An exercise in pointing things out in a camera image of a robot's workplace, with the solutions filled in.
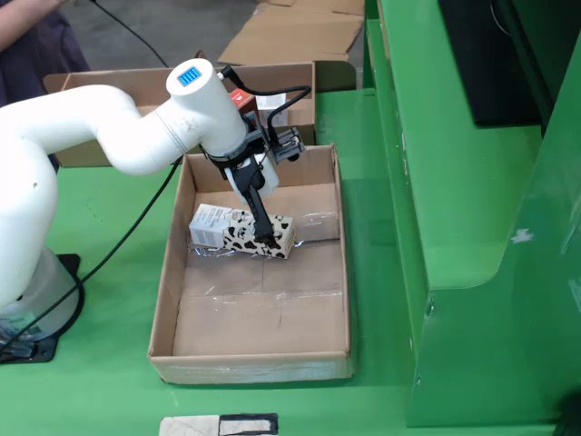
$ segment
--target green surface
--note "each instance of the green surface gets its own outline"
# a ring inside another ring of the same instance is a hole
[[[277,412],[282,435],[550,434],[547,427],[405,429],[409,327],[389,230],[393,218],[376,97],[368,90],[344,92],[319,96],[317,103],[320,138],[334,141],[340,155],[351,290],[359,313],[356,376],[222,387],[180,387],[159,379],[146,352],[176,179],[122,250],[87,283],[84,312],[63,337],[54,361],[0,369],[3,393],[9,392],[3,398],[2,434],[155,435],[164,416],[240,411]],[[362,153],[363,147],[373,153]],[[80,253],[81,273],[87,273],[163,176],[132,178],[110,168],[62,170],[50,246],[58,253]]]
[[[581,391],[581,39],[566,73],[517,228],[535,235],[516,265],[517,332],[548,410]]]
[[[381,0],[429,289],[497,271],[538,127],[477,128],[435,0]]]
[[[409,186],[401,147],[401,126],[398,104],[389,68],[388,51],[382,37],[378,19],[367,20],[366,41],[371,53],[372,71],[378,93],[378,108],[383,133],[383,153],[387,158],[389,184],[393,203],[394,222],[398,241],[399,260],[402,268],[411,323],[411,339],[414,357],[417,359],[418,344],[424,322],[427,301],[426,266],[422,255],[416,211]]]

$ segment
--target cardboard box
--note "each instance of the cardboard box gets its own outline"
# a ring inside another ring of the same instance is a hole
[[[44,79],[49,93],[72,89],[89,84],[109,84],[124,90],[137,104],[139,111],[146,115],[170,96],[165,88],[165,80],[171,68],[143,70],[98,71],[87,73],[51,74]],[[250,88],[272,90],[299,84],[310,84],[312,93],[289,108],[289,125],[277,130],[287,130],[292,126],[299,129],[305,144],[316,144],[315,138],[315,98],[317,92],[327,92],[355,88],[355,70],[347,63],[321,62],[301,64],[280,64],[263,66],[239,66],[236,72]],[[224,81],[229,92],[236,89],[230,81]],[[291,99],[297,93],[290,93]],[[106,166],[110,165],[101,146],[89,141],[56,154],[61,166]]]
[[[310,229],[311,213],[334,230],[311,234],[289,259],[208,258],[189,248],[201,203],[247,209],[201,155],[184,158],[153,320],[149,360],[166,382],[290,382],[350,377],[349,286],[340,170],[335,149],[307,147],[278,166],[268,213]]]
[[[270,0],[258,5],[219,61],[347,60],[363,24],[364,0]]]

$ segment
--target floor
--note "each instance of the floor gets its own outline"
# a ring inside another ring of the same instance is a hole
[[[215,63],[252,16],[257,0],[99,0],[99,4],[129,25],[173,66],[199,49]],[[67,3],[63,12],[92,69],[161,66],[142,42],[89,0]],[[350,61],[362,71],[362,32],[350,49]]]

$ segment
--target open cardboard box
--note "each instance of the open cardboard box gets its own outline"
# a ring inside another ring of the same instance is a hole
[[[169,94],[165,81],[172,68],[143,70],[96,71],[87,73],[51,74],[44,79],[47,92],[65,91],[89,84],[108,84],[122,89],[137,104],[142,115],[146,115],[164,103]],[[278,127],[277,131],[290,127],[299,129],[305,144],[315,145],[315,97],[317,92],[337,91],[355,88],[355,70],[344,62],[320,61],[299,64],[278,64],[261,66],[237,66],[236,72],[242,81],[252,89],[273,90],[283,87],[309,84],[312,92],[288,109],[289,125]],[[230,92],[235,86],[225,80]],[[287,94],[287,100],[297,93]],[[199,147],[192,150],[199,152]],[[79,144],[56,154],[61,166],[106,166],[110,165],[103,150],[96,141]]]
[[[292,216],[298,239],[310,242],[295,247],[287,260],[246,253],[206,257],[190,244],[188,224],[199,204],[248,206],[210,161],[199,154],[185,156],[148,353],[166,382],[290,382],[352,375],[335,149],[307,147],[297,162],[285,161],[277,170],[281,186],[264,199],[265,207],[268,213]],[[321,230],[313,232],[313,227]]]

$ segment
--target cardboard sheet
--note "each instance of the cardboard sheet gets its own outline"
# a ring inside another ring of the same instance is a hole
[[[341,60],[357,37],[363,2],[271,0],[228,45],[220,62],[263,64]]]

